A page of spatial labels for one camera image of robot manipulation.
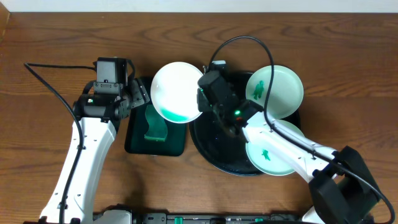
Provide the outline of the white plate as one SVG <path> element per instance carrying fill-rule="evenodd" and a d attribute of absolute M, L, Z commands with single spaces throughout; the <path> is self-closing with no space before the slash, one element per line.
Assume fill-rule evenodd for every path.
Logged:
<path fill-rule="evenodd" d="M 156 111 L 172 123 L 189 123 L 197 119 L 197 90 L 202 72 L 187 62 L 164 65 L 154 76 L 150 97 Z"/>

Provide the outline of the green wavy sponge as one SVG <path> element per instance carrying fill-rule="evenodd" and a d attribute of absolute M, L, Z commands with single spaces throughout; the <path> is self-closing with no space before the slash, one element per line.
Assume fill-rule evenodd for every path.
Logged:
<path fill-rule="evenodd" d="M 148 130 L 144 138 L 148 141 L 165 141 L 168 135 L 167 125 L 163 117 L 156 111 L 154 105 L 148 105 L 145 110 Z"/>

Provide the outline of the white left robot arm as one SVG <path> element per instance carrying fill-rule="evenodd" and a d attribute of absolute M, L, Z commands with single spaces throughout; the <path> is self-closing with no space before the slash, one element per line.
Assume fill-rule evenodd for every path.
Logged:
<path fill-rule="evenodd" d="M 73 118 L 70 147 L 60 177 L 38 223 L 134 223 L 131 209 L 112 206 L 94 213 L 95 194 L 104 160 L 118 133 L 120 122 L 132 109 L 149 102 L 149 95 L 135 77 L 133 62 L 126 58 L 100 57 L 90 70 L 96 79 L 88 82 L 79 99 L 70 106 L 37 72 L 26 69 L 43 83 Z"/>

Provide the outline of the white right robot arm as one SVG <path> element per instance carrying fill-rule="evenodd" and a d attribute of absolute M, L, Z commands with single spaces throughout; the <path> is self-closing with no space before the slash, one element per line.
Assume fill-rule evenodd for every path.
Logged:
<path fill-rule="evenodd" d="M 336 151 L 294 133 L 262 106 L 239 100 L 216 70 L 204 74 L 198 86 L 199 110 L 214 112 L 228 134 L 264 147 L 308 182 L 313 207 L 304 222 L 360 223 L 385 199 L 355 149 Z"/>

